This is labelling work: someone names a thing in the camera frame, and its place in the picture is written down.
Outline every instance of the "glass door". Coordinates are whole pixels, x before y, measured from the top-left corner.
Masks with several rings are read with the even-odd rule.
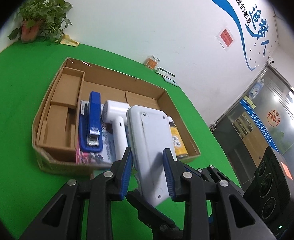
[[[214,136],[244,190],[268,145],[284,156],[294,176],[294,89],[272,67],[266,67],[218,122]]]

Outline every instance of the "red sign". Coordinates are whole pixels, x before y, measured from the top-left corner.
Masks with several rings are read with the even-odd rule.
[[[231,36],[226,29],[223,30],[222,34],[220,34],[220,37],[223,39],[227,47],[229,47],[230,44],[232,44],[233,42]]]

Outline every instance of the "blue stapler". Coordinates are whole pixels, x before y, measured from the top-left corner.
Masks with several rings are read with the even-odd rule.
[[[81,101],[80,106],[79,147],[83,152],[101,152],[103,150],[100,114],[100,93],[92,91],[89,101]]]

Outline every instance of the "yellow paper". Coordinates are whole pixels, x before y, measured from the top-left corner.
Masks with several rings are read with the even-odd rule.
[[[253,102],[249,98],[246,101],[248,102],[248,104],[250,104],[250,106],[253,105]]]
[[[69,35],[64,34],[63,39],[60,42],[60,44],[68,45],[68,46],[73,46],[73,47],[78,47],[80,42],[72,40]]]

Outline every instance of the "blue sign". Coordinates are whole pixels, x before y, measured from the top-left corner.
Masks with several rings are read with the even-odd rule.
[[[269,135],[267,129],[265,128],[263,123],[260,121],[260,119],[258,118],[256,113],[253,111],[253,109],[250,107],[250,105],[244,99],[242,99],[240,101],[240,104],[245,108],[246,112],[250,115],[250,117],[254,120],[256,125],[259,127],[261,133],[265,137],[265,139],[266,139],[267,143],[269,144],[269,146],[271,148],[273,148],[274,150],[278,151],[278,149],[277,149],[274,141],[272,140],[271,136]]]

